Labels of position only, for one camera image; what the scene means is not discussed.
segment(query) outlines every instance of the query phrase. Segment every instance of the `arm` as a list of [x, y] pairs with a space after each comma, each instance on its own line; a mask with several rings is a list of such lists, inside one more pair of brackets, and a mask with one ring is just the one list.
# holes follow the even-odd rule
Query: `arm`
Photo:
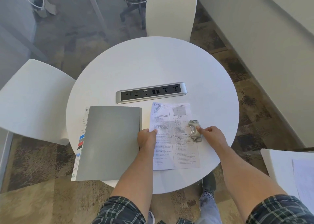
[[140, 151], [133, 163], [121, 176], [111, 196], [128, 198], [148, 219], [148, 211], [153, 194], [153, 157], [157, 130], [149, 129], [138, 133]]
[[197, 127], [216, 151], [222, 165], [226, 187], [243, 221], [264, 199], [286, 192], [269, 176], [241, 159], [227, 144], [224, 134], [215, 126]]

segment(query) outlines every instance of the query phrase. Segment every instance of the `metal hole punch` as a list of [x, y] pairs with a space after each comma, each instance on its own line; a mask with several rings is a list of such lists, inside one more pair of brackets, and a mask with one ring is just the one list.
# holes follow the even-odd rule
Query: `metal hole punch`
[[191, 128], [191, 138], [193, 139], [193, 141], [201, 142], [202, 141], [201, 134], [196, 130], [196, 127], [200, 126], [198, 120], [190, 120], [189, 126]]

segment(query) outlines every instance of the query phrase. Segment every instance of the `left hand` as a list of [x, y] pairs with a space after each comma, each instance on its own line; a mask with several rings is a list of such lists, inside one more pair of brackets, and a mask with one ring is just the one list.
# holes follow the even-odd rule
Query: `left hand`
[[140, 149], [143, 147], [155, 149], [156, 134], [157, 134], [156, 129], [153, 130], [152, 132], [149, 132], [149, 129], [141, 130], [138, 133], [138, 138], [137, 138]]

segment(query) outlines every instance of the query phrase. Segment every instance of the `shoe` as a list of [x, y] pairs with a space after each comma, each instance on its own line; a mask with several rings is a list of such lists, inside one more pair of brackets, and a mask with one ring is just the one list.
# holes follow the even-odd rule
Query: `shoe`
[[202, 187], [203, 192], [208, 192], [214, 195], [214, 191], [216, 190], [216, 180], [213, 172], [210, 172], [204, 178], [202, 178]]
[[155, 224], [155, 217], [154, 217], [154, 214], [149, 211], [148, 212], [148, 222], [147, 224]]

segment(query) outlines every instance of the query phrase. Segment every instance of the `white chair backrest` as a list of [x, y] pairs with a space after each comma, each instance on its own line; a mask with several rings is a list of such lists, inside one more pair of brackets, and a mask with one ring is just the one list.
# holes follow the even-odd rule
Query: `white chair backrest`
[[0, 127], [67, 145], [65, 112], [74, 83], [57, 68], [29, 59], [0, 90]]
[[147, 0], [148, 36], [166, 36], [190, 41], [197, 0]]

